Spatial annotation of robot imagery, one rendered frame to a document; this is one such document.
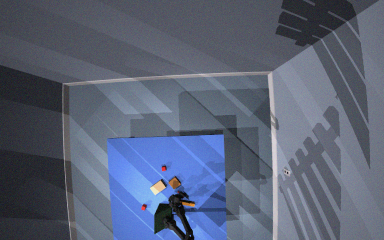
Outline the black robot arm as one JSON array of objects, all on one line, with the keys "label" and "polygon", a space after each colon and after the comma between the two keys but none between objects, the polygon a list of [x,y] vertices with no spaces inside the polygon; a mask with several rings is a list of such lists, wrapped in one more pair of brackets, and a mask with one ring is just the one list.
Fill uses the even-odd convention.
[{"label": "black robot arm", "polygon": [[177,216],[181,219],[181,222],[185,228],[186,234],[182,232],[180,228],[177,227],[176,221],[174,219],[169,220],[168,216],[162,218],[162,224],[164,224],[165,229],[168,228],[169,230],[174,231],[181,240],[195,240],[195,237],[193,235],[193,230],[191,229],[185,215],[185,209],[184,209],[183,203],[180,202],[180,200],[181,200],[181,196],[179,194],[175,194],[175,195],[172,194],[168,198],[168,202],[173,203],[172,211],[176,212]]}]

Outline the orange flat bar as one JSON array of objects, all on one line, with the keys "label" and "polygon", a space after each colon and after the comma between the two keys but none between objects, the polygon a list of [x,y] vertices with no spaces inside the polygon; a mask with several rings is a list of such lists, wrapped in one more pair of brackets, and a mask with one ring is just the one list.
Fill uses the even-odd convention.
[{"label": "orange flat bar", "polygon": [[180,200],[180,202],[182,202],[182,204],[185,206],[195,207],[195,202],[184,201],[184,200]]}]

